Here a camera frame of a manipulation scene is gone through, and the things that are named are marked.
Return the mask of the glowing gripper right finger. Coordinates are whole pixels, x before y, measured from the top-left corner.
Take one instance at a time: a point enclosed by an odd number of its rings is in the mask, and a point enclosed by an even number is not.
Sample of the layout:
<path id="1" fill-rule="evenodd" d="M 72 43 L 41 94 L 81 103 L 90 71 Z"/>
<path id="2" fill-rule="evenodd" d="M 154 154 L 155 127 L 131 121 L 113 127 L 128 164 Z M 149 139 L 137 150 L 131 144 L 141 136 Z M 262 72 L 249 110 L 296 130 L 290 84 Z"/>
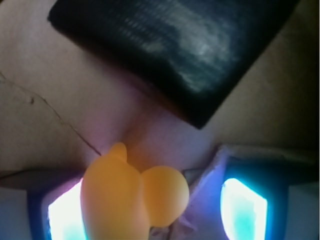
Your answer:
<path id="1" fill-rule="evenodd" d="M 205 170 L 202 240 L 317 240 L 315 150 L 220 145 Z"/>

